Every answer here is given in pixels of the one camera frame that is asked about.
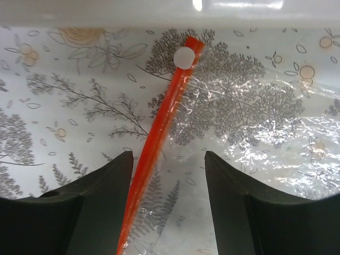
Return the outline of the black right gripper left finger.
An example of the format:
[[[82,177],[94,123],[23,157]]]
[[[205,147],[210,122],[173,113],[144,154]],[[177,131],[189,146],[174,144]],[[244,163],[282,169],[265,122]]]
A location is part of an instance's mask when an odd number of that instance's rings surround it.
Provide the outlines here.
[[[40,197],[1,199],[1,254],[115,254],[132,171],[126,151]]]

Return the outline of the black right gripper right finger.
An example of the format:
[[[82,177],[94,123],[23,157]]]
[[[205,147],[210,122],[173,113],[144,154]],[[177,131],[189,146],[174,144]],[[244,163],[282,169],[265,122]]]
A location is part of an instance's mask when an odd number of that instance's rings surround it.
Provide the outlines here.
[[[339,195],[309,200],[205,154],[219,254],[339,254]]]

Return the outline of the clear zip top bag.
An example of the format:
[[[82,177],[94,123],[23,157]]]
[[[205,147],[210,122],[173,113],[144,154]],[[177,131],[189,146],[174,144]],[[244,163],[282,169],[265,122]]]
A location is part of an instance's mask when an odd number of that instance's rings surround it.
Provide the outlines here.
[[[216,254],[203,156],[309,200],[339,194],[339,49],[329,37],[250,55],[205,43],[124,254]]]

